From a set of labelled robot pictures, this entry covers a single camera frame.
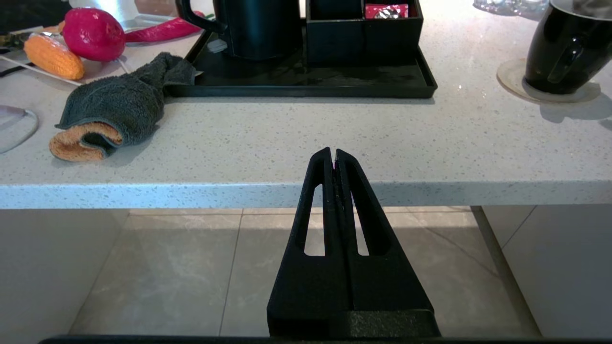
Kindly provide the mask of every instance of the countertop edge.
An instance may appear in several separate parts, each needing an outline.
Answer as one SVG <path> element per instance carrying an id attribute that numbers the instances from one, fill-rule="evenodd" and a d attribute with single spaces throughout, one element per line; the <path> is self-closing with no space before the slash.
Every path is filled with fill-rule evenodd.
<path id="1" fill-rule="evenodd" d="M 612 181 L 371 184 L 383 206 L 612 203 Z M 0 209 L 293 208 L 301 190 L 301 183 L 2 185 Z"/>

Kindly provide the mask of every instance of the kettle handle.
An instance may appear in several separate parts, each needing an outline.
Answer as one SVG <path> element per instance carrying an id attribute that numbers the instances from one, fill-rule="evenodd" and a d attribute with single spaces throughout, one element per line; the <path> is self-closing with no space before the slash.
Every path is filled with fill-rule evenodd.
<path id="1" fill-rule="evenodd" d="M 191 0 L 175 0 L 176 8 L 179 11 L 179 16 L 189 23 L 197 25 L 207 31 L 222 34 L 227 25 L 221 24 L 218 21 L 212 21 L 198 16 L 191 9 Z"/>

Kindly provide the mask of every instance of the towel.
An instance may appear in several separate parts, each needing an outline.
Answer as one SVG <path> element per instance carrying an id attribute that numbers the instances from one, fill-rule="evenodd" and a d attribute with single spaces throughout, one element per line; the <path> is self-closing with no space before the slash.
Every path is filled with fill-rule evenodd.
<path id="1" fill-rule="evenodd" d="M 193 85 L 195 69 L 184 59 L 160 53 L 132 73 L 102 78 L 77 87 L 49 149 L 57 158 L 79 162 L 102 160 L 117 148 L 142 143 L 163 116 L 169 84 Z"/>

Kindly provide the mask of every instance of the red chili pepper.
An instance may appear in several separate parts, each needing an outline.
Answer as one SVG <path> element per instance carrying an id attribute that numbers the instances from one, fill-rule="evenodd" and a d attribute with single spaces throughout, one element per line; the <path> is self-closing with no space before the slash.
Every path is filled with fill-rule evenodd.
<path id="1" fill-rule="evenodd" d="M 202 12 L 194 11 L 203 17 Z M 202 30 L 200 27 L 189 23 L 183 18 L 175 18 L 165 23 L 151 26 L 150 28 L 132 31 L 125 34 L 126 42 L 161 42 L 181 38 Z"/>

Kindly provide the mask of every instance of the red packet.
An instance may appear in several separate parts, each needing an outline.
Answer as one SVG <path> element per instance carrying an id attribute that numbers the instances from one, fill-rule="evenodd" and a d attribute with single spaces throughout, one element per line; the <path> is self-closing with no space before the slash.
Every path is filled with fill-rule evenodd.
<path id="1" fill-rule="evenodd" d="M 365 19 L 398 19 L 408 18 L 408 4 L 385 5 L 366 4 Z"/>

